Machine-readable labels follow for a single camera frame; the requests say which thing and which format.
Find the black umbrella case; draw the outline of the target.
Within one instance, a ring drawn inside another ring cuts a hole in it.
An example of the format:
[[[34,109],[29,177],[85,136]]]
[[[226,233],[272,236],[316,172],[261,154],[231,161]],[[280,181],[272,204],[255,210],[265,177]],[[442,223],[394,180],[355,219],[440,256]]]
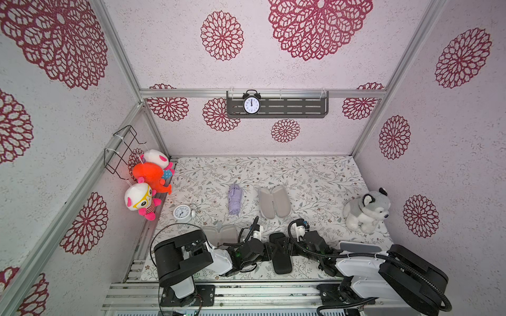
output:
[[[290,239],[284,233],[270,234],[269,241],[274,245],[272,248],[272,263],[277,275],[290,274],[293,270],[291,261]]]

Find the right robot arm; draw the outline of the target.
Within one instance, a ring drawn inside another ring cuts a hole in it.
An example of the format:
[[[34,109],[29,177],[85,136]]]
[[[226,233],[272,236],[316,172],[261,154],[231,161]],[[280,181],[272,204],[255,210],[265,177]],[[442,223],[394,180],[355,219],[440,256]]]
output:
[[[291,221],[287,234],[290,254],[315,261],[325,274],[349,281],[340,295],[348,298],[353,293],[350,308],[389,298],[402,300],[423,315],[453,309],[445,294],[448,276],[400,244],[373,253],[336,250],[304,219]]]

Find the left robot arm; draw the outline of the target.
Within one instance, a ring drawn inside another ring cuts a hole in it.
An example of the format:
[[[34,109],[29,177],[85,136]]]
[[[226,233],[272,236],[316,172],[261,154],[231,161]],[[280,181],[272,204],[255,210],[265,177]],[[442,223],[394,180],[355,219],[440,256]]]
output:
[[[150,259],[157,270],[159,287],[178,300],[186,300],[198,295],[194,275],[202,270],[231,277],[271,261],[275,246],[261,241],[258,220],[256,217],[243,241],[225,243],[224,249],[212,246],[203,228],[190,223],[193,231],[151,244]]]

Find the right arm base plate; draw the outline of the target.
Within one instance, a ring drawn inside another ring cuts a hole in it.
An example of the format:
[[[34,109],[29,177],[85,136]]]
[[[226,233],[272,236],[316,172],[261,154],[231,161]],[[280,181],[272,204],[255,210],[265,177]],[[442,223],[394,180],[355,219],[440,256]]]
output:
[[[319,284],[316,288],[323,305],[349,305],[357,300],[350,287],[342,284]]]

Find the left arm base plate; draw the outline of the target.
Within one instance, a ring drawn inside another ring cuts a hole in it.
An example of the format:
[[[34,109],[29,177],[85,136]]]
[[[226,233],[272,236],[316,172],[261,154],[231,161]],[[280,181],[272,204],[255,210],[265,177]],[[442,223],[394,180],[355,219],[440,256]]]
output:
[[[167,287],[163,290],[160,305],[165,308],[209,307],[214,305],[215,292],[216,287],[212,284],[197,284],[193,294],[180,299],[172,288]]]

